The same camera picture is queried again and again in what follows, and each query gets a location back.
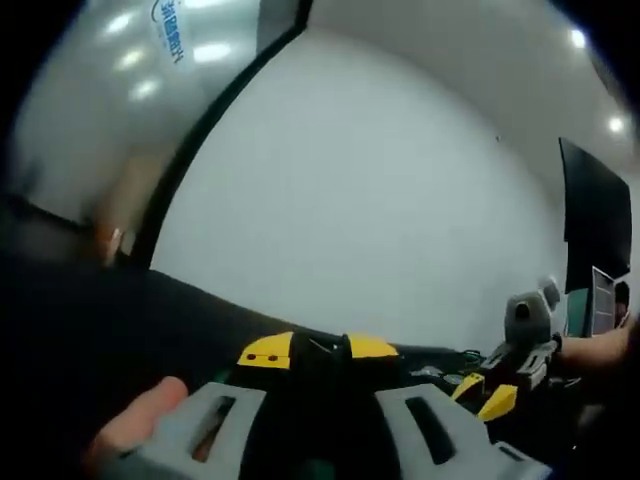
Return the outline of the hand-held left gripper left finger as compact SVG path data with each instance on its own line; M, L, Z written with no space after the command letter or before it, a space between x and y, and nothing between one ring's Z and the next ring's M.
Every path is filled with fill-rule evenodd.
M267 392L290 372L292 331L259 338L235 365L104 465L106 479L238 479Z

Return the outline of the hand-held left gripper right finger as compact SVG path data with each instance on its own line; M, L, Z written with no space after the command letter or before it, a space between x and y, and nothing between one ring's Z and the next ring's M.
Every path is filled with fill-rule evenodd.
M491 431L486 401L451 394L480 359L342 338L343 472L354 479L547 479L551 468Z

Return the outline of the person's left hand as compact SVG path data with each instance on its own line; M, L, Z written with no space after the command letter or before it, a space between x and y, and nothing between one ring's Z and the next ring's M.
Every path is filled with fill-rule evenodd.
M84 470L96 477L108 460L144 443L151 437L158 421L174 410L188 394L182 380L167 376L137 396L98 431L84 455Z

